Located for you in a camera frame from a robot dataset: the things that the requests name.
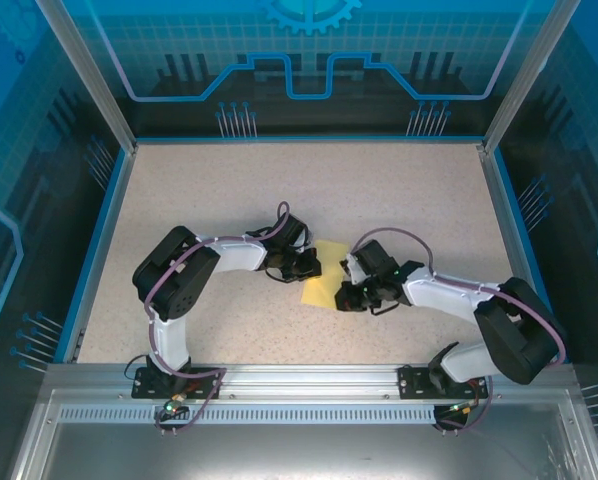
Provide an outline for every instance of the yellow cloth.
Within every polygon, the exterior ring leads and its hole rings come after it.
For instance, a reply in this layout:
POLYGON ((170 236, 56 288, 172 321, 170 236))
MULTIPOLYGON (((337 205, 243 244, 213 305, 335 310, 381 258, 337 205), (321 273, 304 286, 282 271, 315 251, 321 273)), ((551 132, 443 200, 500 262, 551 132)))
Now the yellow cloth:
POLYGON ((315 247, 317 259, 321 262, 321 277, 306 280, 301 303, 336 309, 335 293, 341 288, 344 274, 339 262, 346 258, 349 247, 327 240, 317 240, 315 247))

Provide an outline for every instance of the speckled tabletop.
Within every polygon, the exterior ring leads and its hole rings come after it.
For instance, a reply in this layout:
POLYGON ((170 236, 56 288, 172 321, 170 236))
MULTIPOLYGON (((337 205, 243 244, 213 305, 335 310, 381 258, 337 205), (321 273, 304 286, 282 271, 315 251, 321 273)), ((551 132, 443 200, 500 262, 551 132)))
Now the speckled tabletop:
MULTIPOLYGON (((274 223, 281 200, 317 239, 352 245, 367 230, 399 226, 430 244, 439 272, 494 282, 511 275, 474 145, 142 145, 79 361, 125 363, 147 352, 131 278, 171 228, 242 234, 274 223)), ((398 262, 425 261, 406 237, 378 238, 398 262)), ((478 336, 476 327, 424 308, 373 317, 303 305, 302 289, 262 272, 212 276, 188 314, 193 362, 418 363, 478 336)))

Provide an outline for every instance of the blue enclosure wall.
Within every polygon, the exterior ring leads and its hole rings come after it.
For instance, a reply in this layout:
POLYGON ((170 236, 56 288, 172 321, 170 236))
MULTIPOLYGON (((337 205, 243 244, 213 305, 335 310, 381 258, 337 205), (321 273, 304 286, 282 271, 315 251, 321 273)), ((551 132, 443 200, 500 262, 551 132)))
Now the blue enclosure wall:
POLYGON ((553 0, 68 0, 139 136, 483 135, 553 0))
POLYGON ((501 155, 570 356, 598 383, 598 0, 580 4, 501 155))
POLYGON ((0 2, 0 478, 56 345, 24 315, 61 328, 119 153, 34 2, 0 2))

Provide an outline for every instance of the gear graphic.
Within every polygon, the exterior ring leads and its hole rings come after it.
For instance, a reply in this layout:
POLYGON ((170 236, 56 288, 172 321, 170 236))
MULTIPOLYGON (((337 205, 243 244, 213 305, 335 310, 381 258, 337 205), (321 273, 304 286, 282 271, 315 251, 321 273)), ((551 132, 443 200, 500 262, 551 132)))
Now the gear graphic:
POLYGON ((312 35, 315 30, 325 34, 328 28, 339 28, 341 20, 352 18, 353 8, 361 7, 361 0, 260 0, 260 5, 279 28, 312 35))
POLYGON ((0 0, 0 29, 15 47, 25 47, 37 31, 34 0, 0 0))

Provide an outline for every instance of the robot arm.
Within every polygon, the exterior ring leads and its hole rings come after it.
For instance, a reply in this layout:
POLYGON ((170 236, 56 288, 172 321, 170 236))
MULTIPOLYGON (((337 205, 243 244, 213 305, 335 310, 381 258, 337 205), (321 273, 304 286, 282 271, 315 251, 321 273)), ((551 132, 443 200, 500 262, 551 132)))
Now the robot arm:
POLYGON ((381 315, 402 304, 428 307, 455 315, 479 327, 483 340, 452 344, 429 364, 430 381, 443 392, 452 383, 502 373, 520 384, 530 383, 558 352, 551 335, 534 319, 491 293, 496 290, 537 311, 563 338, 550 311, 523 280, 475 284, 433 275, 422 263, 399 266, 376 240, 348 254, 342 266, 350 276, 335 295, 338 310, 381 315), (383 302, 393 306, 379 310, 383 302))
MULTIPOLYGON (((186 314, 194 307, 210 275, 230 270, 259 271, 278 269, 280 281, 290 283, 321 275, 321 264, 316 250, 307 248, 311 242, 308 227, 289 215, 281 230, 271 238, 263 238, 278 225, 246 232, 240 239, 219 240, 192 254, 161 286, 154 296, 151 308, 155 321, 157 351, 172 369, 183 371, 190 364, 186 346, 186 314)), ((189 248, 209 237, 193 234, 186 227, 175 227, 157 245, 135 271, 132 283, 143 302, 168 268, 189 248)), ((152 364, 168 373, 155 361, 152 364)))

